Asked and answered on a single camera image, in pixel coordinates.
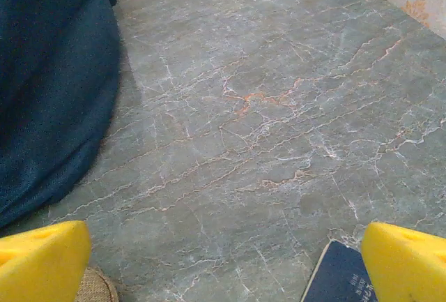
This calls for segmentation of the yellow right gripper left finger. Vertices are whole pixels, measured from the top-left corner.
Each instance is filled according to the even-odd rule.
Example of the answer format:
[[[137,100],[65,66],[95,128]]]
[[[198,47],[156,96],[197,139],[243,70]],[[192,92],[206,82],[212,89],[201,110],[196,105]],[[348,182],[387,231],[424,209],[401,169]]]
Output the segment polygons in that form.
[[[90,254],[80,220],[2,237],[1,300],[74,301]]]

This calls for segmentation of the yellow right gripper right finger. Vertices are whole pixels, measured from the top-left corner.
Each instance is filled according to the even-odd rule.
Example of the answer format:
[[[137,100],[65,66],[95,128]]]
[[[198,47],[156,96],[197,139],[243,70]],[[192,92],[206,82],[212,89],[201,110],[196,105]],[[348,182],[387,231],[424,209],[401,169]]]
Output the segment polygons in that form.
[[[361,254],[379,301],[445,300],[444,238],[372,222]]]

